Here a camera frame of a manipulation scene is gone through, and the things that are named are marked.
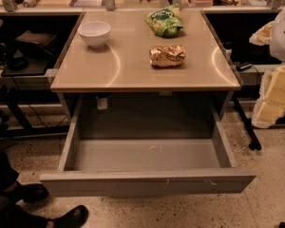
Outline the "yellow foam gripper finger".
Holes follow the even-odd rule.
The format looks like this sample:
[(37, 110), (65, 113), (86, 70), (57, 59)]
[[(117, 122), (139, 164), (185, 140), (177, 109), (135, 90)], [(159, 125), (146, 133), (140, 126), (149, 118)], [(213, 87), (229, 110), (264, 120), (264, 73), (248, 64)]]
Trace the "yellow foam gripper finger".
[(285, 63), (266, 70), (261, 78), (259, 98), (253, 110), (252, 125), (268, 128), (285, 115)]
[(272, 27), (273, 27), (273, 21), (267, 23), (257, 32), (253, 33), (252, 36), (249, 38), (249, 42), (257, 46), (270, 45), (272, 42), (272, 37), (271, 37)]

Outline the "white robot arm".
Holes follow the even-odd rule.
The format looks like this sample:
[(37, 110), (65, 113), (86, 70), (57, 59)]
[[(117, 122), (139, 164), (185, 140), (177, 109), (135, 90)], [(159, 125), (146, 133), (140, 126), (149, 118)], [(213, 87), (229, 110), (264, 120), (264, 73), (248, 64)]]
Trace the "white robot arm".
[(268, 45), (270, 55), (281, 62), (274, 71), (266, 71), (262, 76), (260, 96), (253, 111), (253, 126), (268, 128), (285, 115), (285, 7), (274, 21), (255, 32), (249, 42)]

